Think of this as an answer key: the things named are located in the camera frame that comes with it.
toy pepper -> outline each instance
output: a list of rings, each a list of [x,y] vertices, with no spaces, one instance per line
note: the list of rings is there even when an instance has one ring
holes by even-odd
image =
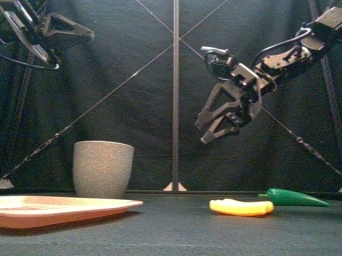
[[[327,202],[307,194],[277,188],[269,188],[265,194],[257,196],[267,198],[275,206],[330,206]]]

table surface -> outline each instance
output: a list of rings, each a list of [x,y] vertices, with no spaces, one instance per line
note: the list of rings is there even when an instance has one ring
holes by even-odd
[[[6,255],[340,255],[342,202],[277,206],[263,217],[211,212],[208,202],[256,197],[126,194],[144,204],[124,214],[28,230],[0,229]]]

toy banana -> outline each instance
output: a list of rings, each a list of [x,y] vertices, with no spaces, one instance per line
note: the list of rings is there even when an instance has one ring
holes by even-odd
[[[209,209],[213,212],[219,212],[236,216],[260,216],[265,215],[273,210],[272,202],[241,202],[233,199],[211,200]]]

gray cup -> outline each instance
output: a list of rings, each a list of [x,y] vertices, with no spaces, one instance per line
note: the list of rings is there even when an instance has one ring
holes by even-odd
[[[133,147],[110,141],[80,141],[73,147],[73,185],[78,197],[118,199],[126,189]]]

plastic tray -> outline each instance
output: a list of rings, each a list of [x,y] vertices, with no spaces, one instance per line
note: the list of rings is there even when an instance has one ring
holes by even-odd
[[[1,196],[0,227],[26,229],[122,213],[141,201],[50,196]]]

